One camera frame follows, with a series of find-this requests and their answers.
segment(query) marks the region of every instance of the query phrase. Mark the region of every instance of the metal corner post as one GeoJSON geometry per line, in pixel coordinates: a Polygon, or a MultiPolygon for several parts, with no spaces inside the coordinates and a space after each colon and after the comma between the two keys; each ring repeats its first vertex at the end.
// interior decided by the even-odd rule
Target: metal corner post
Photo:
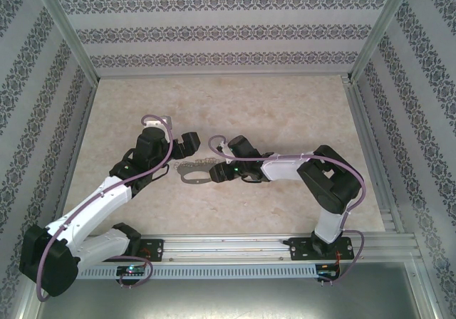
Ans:
{"type": "Polygon", "coordinates": [[[345,88],[348,105],[353,116],[356,131],[358,132],[361,149],[363,150],[366,164],[369,172],[373,177],[373,188],[377,195],[378,201],[383,208],[391,211],[396,231],[398,233],[405,232],[402,221],[400,220],[399,211],[394,201],[393,194],[383,169],[380,153],[375,144],[375,139],[372,129],[369,126],[369,120],[366,111],[361,101],[361,96],[356,84],[351,83],[348,76],[342,76],[343,87],[345,88]]]}
{"type": "Polygon", "coordinates": [[[369,36],[364,43],[364,46],[361,49],[353,67],[349,73],[350,79],[352,82],[355,82],[359,79],[361,73],[365,66],[367,65],[369,59],[372,56],[372,53],[377,47],[378,43],[383,37],[388,25],[394,17],[395,12],[398,10],[402,0],[387,0],[383,10],[378,17],[375,25],[373,25],[372,31],[370,31],[369,36]]]}
{"type": "Polygon", "coordinates": [[[71,25],[65,11],[63,10],[58,0],[42,0],[49,14],[52,16],[56,23],[62,37],[66,40],[71,52],[76,57],[79,65],[83,69],[85,75],[90,81],[91,85],[97,86],[100,77],[98,76],[95,67],[92,64],[83,44],[79,40],[78,34],[71,25]]]}

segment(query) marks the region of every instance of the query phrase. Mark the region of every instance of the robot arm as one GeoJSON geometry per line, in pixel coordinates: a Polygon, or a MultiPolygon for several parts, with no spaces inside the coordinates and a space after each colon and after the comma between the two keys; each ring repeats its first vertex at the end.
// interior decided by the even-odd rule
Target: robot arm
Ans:
{"type": "MultiPolygon", "coordinates": [[[[171,128],[171,119],[162,118],[171,128]]],[[[182,135],[183,143],[173,141],[169,160],[183,159],[193,155],[200,146],[196,132],[182,135]]],[[[33,225],[24,235],[19,270],[36,282],[38,264],[43,251],[64,225],[67,218],[86,206],[52,244],[43,269],[42,288],[50,296],[62,294],[76,279],[79,271],[104,261],[112,256],[123,254],[134,256],[139,249],[141,235],[128,225],[116,224],[103,235],[86,240],[88,235],[113,211],[136,196],[154,179],[152,174],[131,180],[104,193],[108,187],[131,177],[149,171],[161,163],[170,147],[165,126],[158,120],[145,122],[145,128],[138,137],[136,147],[125,153],[122,160],[109,172],[104,182],[77,207],[66,215],[50,223],[46,228],[33,225]],[[101,193],[95,201],[86,205],[89,199],[101,193]]]]}
{"type": "MultiPolygon", "coordinates": [[[[302,180],[321,206],[321,213],[314,232],[312,246],[319,255],[325,256],[341,236],[341,224],[347,206],[357,197],[360,182],[346,169],[337,164],[319,159],[278,157],[274,153],[259,154],[244,136],[235,137],[227,146],[221,144],[217,150],[233,157],[269,158],[267,161],[236,161],[228,159],[209,171],[212,181],[224,182],[240,177],[249,183],[272,182],[279,179],[302,180]]],[[[321,145],[310,153],[328,157],[351,167],[337,152],[321,145]]]]}

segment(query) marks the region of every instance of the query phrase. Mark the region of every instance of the enclosure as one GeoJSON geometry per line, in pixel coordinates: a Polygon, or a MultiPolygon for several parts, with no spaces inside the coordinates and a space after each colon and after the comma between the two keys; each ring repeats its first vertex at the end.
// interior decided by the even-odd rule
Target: enclosure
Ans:
{"type": "Polygon", "coordinates": [[[456,317],[455,4],[1,0],[1,317],[456,317]],[[129,263],[99,263],[39,303],[24,234],[97,189],[145,114],[200,148],[92,235],[125,222],[162,239],[151,280],[120,289],[129,263]],[[329,145],[359,171],[367,194],[346,228],[366,242],[343,281],[319,285],[334,261],[283,244],[318,221],[303,182],[182,182],[180,166],[222,161],[213,135],[261,153],[329,145]]]}

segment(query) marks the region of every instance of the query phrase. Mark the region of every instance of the beige floor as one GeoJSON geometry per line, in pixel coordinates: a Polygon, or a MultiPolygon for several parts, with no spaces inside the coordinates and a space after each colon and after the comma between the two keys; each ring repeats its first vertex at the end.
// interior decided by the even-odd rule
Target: beige floor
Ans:
{"type": "MultiPolygon", "coordinates": [[[[261,153],[332,146],[366,179],[368,195],[347,229],[384,231],[341,79],[223,77],[102,80],[90,114],[66,211],[90,194],[135,146],[142,115],[170,115],[173,133],[196,131],[202,145],[186,161],[214,157],[207,139],[246,136],[261,153]]],[[[184,184],[177,171],[152,183],[109,216],[100,234],[123,221],[142,234],[311,232],[320,207],[303,182],[184,184]]]]}

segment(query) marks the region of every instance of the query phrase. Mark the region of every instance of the metal floor panel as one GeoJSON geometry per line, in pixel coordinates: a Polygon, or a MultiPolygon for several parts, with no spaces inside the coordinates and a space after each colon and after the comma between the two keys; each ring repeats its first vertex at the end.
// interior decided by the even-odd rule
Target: metal floor panel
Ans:
{"type": "Polygon", "coordinates": [[[403,263],[362,263],[333,287],[312,279],[152,280],[132,290],[115,281],[76,281],[44,303],[40,319],[413,319],[403,263]]]}

